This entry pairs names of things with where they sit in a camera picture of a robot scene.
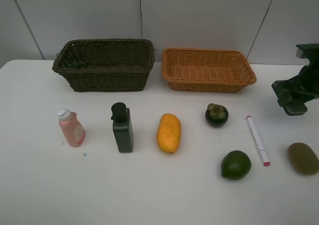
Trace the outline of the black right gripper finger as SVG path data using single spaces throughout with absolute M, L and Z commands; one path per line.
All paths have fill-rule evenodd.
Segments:
M 298 79 L 277 80 L 271 85 L 277 96 L 277 102 L 281 107 L 284 106 L 302 106 L 300 92 L 303 90 L 302 83 Z
M 289 116 L 300 116 L 304 115 L 308 111 L 308 108 L 304 103 L 295 101 L 284 105 L 284 111 Z

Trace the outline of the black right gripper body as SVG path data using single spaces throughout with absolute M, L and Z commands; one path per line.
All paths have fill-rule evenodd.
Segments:
M 291 79 L 293 87 L 298 92 L 304 92 L 314 99 L 319 98 L 319 68 L 305 65 L 300 72 Z

